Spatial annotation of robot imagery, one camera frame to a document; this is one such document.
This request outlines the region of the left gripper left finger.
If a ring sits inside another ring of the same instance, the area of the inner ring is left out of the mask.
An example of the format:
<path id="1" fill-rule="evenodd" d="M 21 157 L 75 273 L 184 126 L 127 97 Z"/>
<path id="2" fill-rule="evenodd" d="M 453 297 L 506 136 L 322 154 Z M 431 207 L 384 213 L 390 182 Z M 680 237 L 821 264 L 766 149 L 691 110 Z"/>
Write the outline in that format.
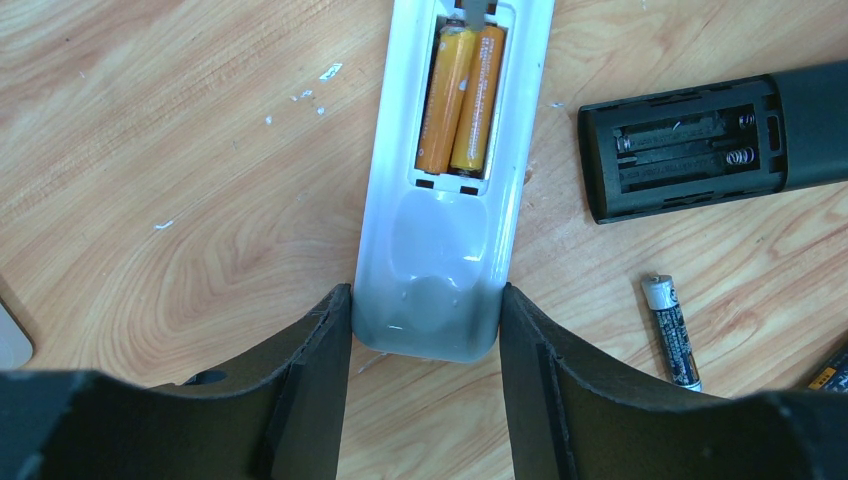
<path id="1" fill-rule="evenodd" d="M 332 479 L 351 358 L 351 288 L 182 384 L 96 370 L 1 376 L 5 479 Z"/>

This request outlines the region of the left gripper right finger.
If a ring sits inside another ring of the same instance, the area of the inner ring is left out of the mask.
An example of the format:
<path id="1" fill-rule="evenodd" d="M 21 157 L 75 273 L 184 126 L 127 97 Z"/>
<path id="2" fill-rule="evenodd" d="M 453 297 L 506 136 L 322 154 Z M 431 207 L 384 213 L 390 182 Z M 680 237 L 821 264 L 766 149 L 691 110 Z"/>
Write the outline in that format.
<path id="1" fill-rule="evenodd" d="M 519 479 L 843 479 L 847 397 L 697 393 L 635 369 L 504 289 L 500 356 Z"/>

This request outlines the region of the black AAA battery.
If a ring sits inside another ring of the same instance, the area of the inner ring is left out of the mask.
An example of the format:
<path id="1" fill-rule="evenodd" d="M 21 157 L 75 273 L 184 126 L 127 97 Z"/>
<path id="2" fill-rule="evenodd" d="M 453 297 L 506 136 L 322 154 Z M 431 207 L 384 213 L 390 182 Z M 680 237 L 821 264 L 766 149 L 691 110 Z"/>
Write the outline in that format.
<path id="1" fill-rule="evenodd" d="M 671 382 L 701 392 L 701 377 L 672 277 L 648 275 L 641 280 L 641 287 L 659 333 Z"/>
<path id="2" fill-rule="evenodd" d="M 847 344 L 836 350 L 813 375 L 810 390 L 847 392 Z"/>

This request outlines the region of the black remote control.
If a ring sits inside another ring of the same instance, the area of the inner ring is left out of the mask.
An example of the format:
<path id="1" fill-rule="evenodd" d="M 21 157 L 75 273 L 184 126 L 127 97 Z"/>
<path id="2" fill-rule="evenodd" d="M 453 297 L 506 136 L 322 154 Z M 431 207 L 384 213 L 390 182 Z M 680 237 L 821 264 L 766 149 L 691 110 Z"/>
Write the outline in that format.
<path id="1" fill-rule="evenodd" d="M 847 64 L 586 105 L 577 134 L 599 224 L 843 182 Z"/>

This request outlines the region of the white remote orange battery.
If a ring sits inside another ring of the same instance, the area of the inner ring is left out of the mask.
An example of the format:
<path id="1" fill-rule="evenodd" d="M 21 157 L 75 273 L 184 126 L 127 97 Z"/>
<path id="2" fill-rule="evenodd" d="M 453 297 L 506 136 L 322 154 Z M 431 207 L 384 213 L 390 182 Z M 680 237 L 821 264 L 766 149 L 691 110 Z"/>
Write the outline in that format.
<path id="1" fill-rule="evenodd" d="M 437 36 L 457 1 L 394 5 L 353 286 L 352 328 L 392 354 L 474 362 L 497 335 L 554 5 L 496 1 L 505 46 L 482 172 L 415 166 Z"/>

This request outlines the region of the yellow handled screwdriver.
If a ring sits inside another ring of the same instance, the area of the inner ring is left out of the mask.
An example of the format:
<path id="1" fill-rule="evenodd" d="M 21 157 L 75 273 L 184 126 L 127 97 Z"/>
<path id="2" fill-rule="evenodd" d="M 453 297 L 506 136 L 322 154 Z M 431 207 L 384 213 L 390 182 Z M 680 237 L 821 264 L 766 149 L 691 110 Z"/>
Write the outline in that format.
<path id="1" fill-rule="evenodd" d="M 485 15 L 489 8 L 488 0 L 462 0 L 462 8 L 465 11 L 466 26 L 476 32 L 485 27 Z"/>

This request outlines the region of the white remote with QR code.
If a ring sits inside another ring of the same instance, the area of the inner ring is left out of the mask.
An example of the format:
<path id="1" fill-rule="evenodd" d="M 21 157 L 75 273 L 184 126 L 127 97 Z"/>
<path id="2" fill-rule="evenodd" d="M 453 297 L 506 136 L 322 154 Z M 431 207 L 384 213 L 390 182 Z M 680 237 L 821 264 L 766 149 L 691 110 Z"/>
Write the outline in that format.
<path id="1" fill-rule="evenodd" d="M 1 369 L 14 370 L 26 365 L 34 355 L 34 346 L 10 307 L 1 301 Z"/>

